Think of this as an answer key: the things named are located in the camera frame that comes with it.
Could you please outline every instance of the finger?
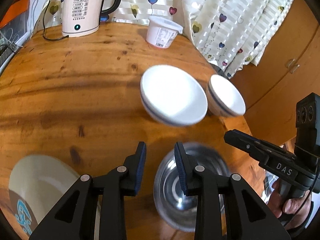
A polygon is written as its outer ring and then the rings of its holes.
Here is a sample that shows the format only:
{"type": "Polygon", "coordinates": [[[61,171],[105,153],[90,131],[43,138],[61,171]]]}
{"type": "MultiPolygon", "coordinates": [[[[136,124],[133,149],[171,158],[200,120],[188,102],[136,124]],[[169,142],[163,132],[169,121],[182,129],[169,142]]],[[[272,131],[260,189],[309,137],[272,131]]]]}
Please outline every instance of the finger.
{"type": "Polygon", "coordinates": [[[272,184],[272,188],[275,190],[278,190],[280,186],[280,179],[277,179],[273,184],[272,184]]]}
{"type": "Polygon", "coordinates": [[[274,191],[269,199],[268,207],[273,212],[273,214],[279,218],[282,214],[281,210],[281,196],[278,192],[274,191]]]}
{"type": "Polygon", "coordinates": [[[292,221],[285,227],[285,229],[289,230],[291,228],[296,228],[300,226],[308,217],[310,207],[311,207],[311,200],[308,199],[308,201],[300,210],[300,212],[293,217],[292,221]]]}
{"type": "Polygon", "coordinates": [[[306,192],[302,198],[292,198],[288,199],[282,208],[282,211],[286,214],[295,214],[300,206],[303,204],[306,199],[308,193],[306,192]]]}

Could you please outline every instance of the kettle power cord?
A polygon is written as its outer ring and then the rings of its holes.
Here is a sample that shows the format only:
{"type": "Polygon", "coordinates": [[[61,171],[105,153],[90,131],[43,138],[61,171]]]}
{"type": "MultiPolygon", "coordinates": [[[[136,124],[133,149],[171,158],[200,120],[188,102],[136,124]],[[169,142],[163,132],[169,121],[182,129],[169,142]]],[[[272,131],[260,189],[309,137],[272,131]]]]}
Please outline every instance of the kettle power cord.
{"type": "Polygon", "coordinates": [[[45,8],[45,11],[44,11],[44,14],[43,14],[43,18],[42,18],[42,24],[43,24],[42,37],[43,37],[46,41],[60,41],[60,40],[63,40],[64,38],[68,38],[69,35],[67,35],[67,36],[62,36],[62,37],[57,38],[57,39],[49,39],[49,38],[47,38],[47,37],[45,36],[45,29],[46,29],[46,28],[45,28],[45,25],[44,25],[44,16],[45,16],[45,14],[46,14],[46,12],[47,12],[47,10],[48,10],[49,5],[50,5],[50,0],[49,0],[49,2],[48,2],[47,7],[45,8]]]}

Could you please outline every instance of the wooden cabinet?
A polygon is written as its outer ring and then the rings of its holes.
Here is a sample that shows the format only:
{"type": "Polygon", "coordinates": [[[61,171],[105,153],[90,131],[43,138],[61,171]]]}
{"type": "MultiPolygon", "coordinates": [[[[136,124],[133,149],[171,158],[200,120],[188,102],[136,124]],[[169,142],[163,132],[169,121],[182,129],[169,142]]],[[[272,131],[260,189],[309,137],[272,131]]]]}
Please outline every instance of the wooden cabinet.
{"type": "Polygon", "coordinates": [[[294,0],[279,30],[266,47],[258,66],[244,66],[231,79],[250,109],[294,66],[315,35],[318,22],[304,0],[294,0]]]}
{"type": "Polygon", "coordinates": [[[252,135],[277,145],[296,136],[296,104],[311,92],[320,95],[320,29],[288,73],[246,113],[252,135]]]}

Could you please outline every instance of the orange paper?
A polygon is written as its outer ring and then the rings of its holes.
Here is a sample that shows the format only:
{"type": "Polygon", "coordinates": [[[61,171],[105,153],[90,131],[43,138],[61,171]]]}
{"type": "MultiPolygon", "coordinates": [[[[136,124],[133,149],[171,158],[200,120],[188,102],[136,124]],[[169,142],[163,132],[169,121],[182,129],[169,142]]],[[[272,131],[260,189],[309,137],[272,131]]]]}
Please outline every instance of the orange paper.
{"type": "Polygon", "coordinates": [[[28,7],[29,7],[29,0],[20,0],[15,2],[13,5],[10,6],[3,20],[0,22],[0,28],[5,26],[8,22],[13,20],[18,15],[28,10],[28,7]]]}

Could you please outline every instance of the white kettle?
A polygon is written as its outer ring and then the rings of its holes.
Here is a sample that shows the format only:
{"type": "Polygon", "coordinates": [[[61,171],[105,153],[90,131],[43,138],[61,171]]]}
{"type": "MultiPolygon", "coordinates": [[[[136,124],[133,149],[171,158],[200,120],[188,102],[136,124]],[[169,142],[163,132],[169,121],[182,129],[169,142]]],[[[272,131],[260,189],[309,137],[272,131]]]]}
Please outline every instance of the white kettle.
{"type": "Polygon", "coordinates": [[[108,17],[120,2],[115,0],[109,9],[102,10],[103,0],[63,0],[62,35],[80,37],[96,32],[100,16],[108,17]]]}

